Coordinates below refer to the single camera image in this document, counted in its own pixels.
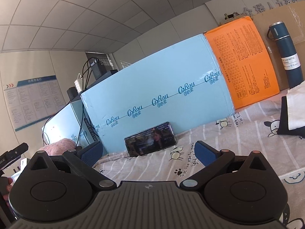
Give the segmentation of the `dark blue vacuum bottle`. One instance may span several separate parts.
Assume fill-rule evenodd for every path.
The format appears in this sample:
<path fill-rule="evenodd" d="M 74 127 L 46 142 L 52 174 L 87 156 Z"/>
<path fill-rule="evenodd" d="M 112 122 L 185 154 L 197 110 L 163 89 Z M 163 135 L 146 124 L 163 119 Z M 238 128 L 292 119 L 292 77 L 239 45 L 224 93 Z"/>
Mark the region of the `dark blue vacuum bottle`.
<path fill-rule="evenodd" d="M 301 84 L 304 81 L 301 63 L 285 23 L 279 21 L 271 24 L 267 37 L 273 39 L 277 45 L 289 88 L 292 89 Z"/>

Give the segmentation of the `white power strip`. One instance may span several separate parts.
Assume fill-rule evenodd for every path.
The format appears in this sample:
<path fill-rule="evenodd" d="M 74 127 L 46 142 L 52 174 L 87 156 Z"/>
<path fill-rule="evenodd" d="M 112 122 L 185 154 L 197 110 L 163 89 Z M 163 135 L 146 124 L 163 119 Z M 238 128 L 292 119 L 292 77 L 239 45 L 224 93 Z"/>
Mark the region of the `white power strip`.
<path fill-rule="evenodd" d="M 83 79 L 77 78 L 75 80 L 75 88 L 77 89 L 78 93 L 83 90 Z"/>

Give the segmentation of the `large light blue carton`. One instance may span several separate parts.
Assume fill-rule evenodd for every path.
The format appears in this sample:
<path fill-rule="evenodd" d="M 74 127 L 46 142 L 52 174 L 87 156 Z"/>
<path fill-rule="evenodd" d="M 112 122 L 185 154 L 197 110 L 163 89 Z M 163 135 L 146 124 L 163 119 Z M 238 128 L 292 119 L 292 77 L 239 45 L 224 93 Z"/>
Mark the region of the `large light blue carton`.
<path fill-rule="evenodd" d="M 99 82 L 81 99 L 108 152 L 162 123 L 179 134 L 234 114 L 217 59 L 202 34 L 162 49 Z"/>

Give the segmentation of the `white and black garment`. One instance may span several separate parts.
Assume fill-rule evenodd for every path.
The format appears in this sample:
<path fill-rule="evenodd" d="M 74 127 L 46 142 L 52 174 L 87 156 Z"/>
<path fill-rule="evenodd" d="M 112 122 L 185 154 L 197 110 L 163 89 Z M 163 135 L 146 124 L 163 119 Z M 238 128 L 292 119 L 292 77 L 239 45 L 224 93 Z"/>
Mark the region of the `white and black garment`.
<path fill-rule="evenodd" d="M 304 139 L 304 82 L 289 89 L 281 99 L 281 115 L 277 134 L 294 135 Z"/>

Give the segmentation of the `blue wall notice board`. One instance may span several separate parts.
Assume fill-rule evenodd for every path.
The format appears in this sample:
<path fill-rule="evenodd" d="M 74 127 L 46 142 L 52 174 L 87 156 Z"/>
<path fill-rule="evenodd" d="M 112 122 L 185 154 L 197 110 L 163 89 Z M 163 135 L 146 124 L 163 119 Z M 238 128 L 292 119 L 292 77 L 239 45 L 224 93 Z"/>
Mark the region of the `blue wall notice board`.
<path fill-rule="evenodd" d="M 3 89 L 14 131 L 48 119 L 66 105 L 55 75 L 7 83 Z"/>

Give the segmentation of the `pink knitted sweater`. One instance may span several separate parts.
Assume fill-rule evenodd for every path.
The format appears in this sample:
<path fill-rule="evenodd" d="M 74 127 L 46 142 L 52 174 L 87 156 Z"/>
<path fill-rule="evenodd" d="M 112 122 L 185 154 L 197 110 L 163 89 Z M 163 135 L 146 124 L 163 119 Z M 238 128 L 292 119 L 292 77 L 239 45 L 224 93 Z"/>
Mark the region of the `pink knitted sweater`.
<path fill-rule="evenodd" d="M 71 139 L 61 139 L 55 143 L 44 146 L 39 150 L 44 150 L 49 156 L 61 156 L 68 150 L 74 150 L 76 148 L 75 142 Z"/>

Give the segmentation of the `brown cardboard box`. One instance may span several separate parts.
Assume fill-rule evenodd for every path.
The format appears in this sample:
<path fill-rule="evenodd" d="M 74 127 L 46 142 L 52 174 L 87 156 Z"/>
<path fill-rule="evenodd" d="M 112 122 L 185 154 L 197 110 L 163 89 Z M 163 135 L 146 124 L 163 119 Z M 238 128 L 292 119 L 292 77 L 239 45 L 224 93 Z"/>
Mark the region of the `brown cardboard box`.
<path fill-rule="evenodd" d="M 252 18 L 269 53 L 280 90 L 304 80 L 304 1 Z"/>

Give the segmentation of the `orange printed carton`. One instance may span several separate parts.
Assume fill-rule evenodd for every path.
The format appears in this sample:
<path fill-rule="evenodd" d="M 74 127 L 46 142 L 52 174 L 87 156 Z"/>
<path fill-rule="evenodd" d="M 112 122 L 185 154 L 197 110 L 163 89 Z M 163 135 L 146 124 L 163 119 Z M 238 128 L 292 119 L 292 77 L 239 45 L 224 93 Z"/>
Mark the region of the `orange printed carton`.
<path fill-rule="evenodd" d="M 219 63 L 236 109 L 280 92 L 275 70 L 249 16 L 204 34 Z"/>

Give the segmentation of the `black power adapter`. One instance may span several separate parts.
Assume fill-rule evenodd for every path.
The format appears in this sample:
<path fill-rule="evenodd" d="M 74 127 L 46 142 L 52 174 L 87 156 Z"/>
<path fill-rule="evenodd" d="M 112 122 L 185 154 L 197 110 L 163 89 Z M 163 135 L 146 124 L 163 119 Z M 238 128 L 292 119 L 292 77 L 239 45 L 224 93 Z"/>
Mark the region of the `black power adapter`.
<path fill-rule="evenodd" d="M 72 101 L 78 96 L 78 91 L 75 86 L 68 88 L 67 95 L 69 97 L 69 101 Z"/>
<path fill-rule="evenodd" d="M 107 72 L 105 65 L 98 58 L 92 58 L 90 66 L 95 80 L 98 80 Z"/>

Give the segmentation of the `black smartphone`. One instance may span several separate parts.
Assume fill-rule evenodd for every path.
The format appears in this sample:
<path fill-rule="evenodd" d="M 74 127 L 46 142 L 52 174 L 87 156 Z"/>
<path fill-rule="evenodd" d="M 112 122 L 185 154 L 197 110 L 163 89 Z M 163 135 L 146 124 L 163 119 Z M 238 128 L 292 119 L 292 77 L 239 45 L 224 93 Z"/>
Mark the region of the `black smartphone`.
<path fill-rule="evenodd" d="M 147 155 L 177 144 L 169 122 L 126 137 L 124 142 L 130 157 Z"/>

